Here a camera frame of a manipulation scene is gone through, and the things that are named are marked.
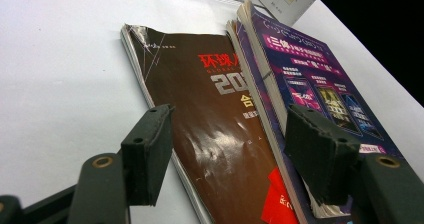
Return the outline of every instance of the red graphic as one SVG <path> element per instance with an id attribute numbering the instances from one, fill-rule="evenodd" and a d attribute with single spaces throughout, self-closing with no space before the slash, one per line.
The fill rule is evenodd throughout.
<path id="1" fill-rule="evenodd" d="M 219 68 L 238 66 L 238 58 L 235 53 L 231 57 L 228 54 L 201 54 L 198 55 L 205 68 Z"/>

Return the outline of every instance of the white table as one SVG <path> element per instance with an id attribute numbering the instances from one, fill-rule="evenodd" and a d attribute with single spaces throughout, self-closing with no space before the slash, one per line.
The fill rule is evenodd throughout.
<path id="1" fill-rule="evenodd" d="M 88 158 L 117 152 L 147 110 L 120 40 L 124 23 L 225 33 L 219 0 L 0 0 L 0 195 L 27 207 L 76 184 Z M 424 110 L 316 1 L 294 28 L 326 42 L 424 180 Z M 198 223 L 170 162 L 156 207 L 132 223 Z"/>

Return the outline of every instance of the metal rivet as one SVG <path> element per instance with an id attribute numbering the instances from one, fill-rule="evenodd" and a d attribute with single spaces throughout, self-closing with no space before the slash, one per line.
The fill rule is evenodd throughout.
<path id="1" fill-rule="evenodd" d="M 387 156 L 377 157 L 377 162 L 379 162 L 383 166 L 390 167 L 390 168 L 400 167 L 400 163 L 397 160 Z"/>
<path id="2" fill-rule="evenodd" d="M 96 160 L 93 161 L 93 167 L 104 168 L 104 167 L 107 167 L 110 164 L 112 164 L 112 162 L 113 162 L 112 157 L 108 157 L 108 156 L 99 157 L 99 158 L 97 158 Z"/>

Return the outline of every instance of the purple magazine cover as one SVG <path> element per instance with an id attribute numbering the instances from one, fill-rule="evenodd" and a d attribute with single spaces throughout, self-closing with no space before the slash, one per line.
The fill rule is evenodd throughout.
<path id="1" fill-rule="evenodd" d="M 253 50 L 250 46 L 250 42 L 247 36 L 247 33 L 243 27 L 243 25 L 238 22 L 237 23 L 237 36 L 239 38 L 239 42 L 240 42 L 240 46 L 242 47 L 246 62 L 248 63 L 249 67 L 250 67 L 250 73 L 253 77 L 253 79 L 255 80 L 255 84 L 256 84 L 256 89 L 258 90 L 261 99 L 262 99 L 262 104 L 265 107 L 265 111 L 267 113 L 267 118 L 269 119 L 269 122 L 271 123 L 271 126 L 274 130 L 275 136 L 277 138 L 278 141 L 278 145 L 279 145 L 279 149 L 280 149 L 280 154 L 282 156 L 283 162 L 285 164 L 285 168 L 290 176 L 290 181 L 292 183 L 293 189 L 295 191 L 295 193 L 289 193 L 290 198 L 292 199 L 292 204 L 293 203 L 293 199 L 296 198 L 299 202 L 300 208 L 302 209 L 302 214 L 299 213 L 299 210 L 295 210 L 296 211 L 296 215 L 303 215 L 304 219 L 306 219 L 306 221 L 308 223 L 348 223 L 350 221 L 350 217 L 349 216 L 344 216 L 344 217 L 334 217 L 334 218 L 316 218 L 314 217 L 312 211 L 311 211 L 311 206 L 310 206 L 310 199 L 308 196 L 308 193 L 305 189 L 305 186 L 303 184 L 303 180 L 301 179 L 301 177 L 299 176 L 299 174 L 297 173 L 295 167 L 293 166 L 292 162 L 290 161 L 290 159 L 286 156 L 286 154 L 283 152 L 284 147 L 285 147 L 285 140 L 284 140 L 284 136 L 283 133 L 281 132 L 280 129 L 280 124 L 278 122 L 277 116 L 275 114 L 274 108 L 272 106 L 271 100 L 269 98 L 268 95 L 268 91 L 266 90 L 265 87 L 265 83 L 263 81 L 263 79 L 261 78 L 261 74 L 259 72 L 258 66 L 257 66 L 257 62 L 255 60 L 255 56 L 253 54 Z M 341 210 L 345 213 L 348 213 L 350 208 L 349 206 L 346 207 L 341 207 Z"/>
<path id="2" fill-rule="evenodd" d="M 381 152 L 404 159 L 327 44 L 252 8 L 252 22 L 286 108 L 297 97 L 287 80 L 306 80 L 324 115 L 355 136 L 361 153 Z"/>

